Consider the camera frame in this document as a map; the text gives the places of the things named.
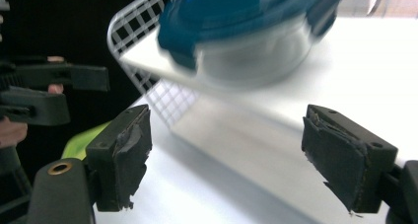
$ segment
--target white wire basket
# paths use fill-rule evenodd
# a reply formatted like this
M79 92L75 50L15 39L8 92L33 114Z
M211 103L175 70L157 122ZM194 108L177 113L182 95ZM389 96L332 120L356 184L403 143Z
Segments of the white wire basket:
M135 0L113 17L107 32L111 54L167 126L181 118L198 94L177 83L159 80L151 73L130 67L119 59L124 52L156 30L159 15L169 1L173 0Z

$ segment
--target white shelf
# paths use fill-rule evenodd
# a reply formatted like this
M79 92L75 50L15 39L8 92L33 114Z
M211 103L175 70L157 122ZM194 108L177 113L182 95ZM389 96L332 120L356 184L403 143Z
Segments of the white shelf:
M335 109L397 146L402 163L418 157L410 146L418 119L417 29L418 21L408 19L337 19L291 75L244 90L202 83L159 49L157 32L120 59L300 130L308 104Z
M252 115L201 97L168 130L152 112L154 148L134 208L96 212L97 222L384 223L385 204L379 214L347 213L301 152L298 131L276 132Z

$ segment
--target blue lid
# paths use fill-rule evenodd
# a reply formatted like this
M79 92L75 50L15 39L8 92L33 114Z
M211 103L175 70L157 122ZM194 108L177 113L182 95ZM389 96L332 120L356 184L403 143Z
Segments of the blue lid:
M237 37L308 14L312 23L327 23L323 13L336 8L339 0L175 0L160 16L158 41L180 64L193 68L197 43Z

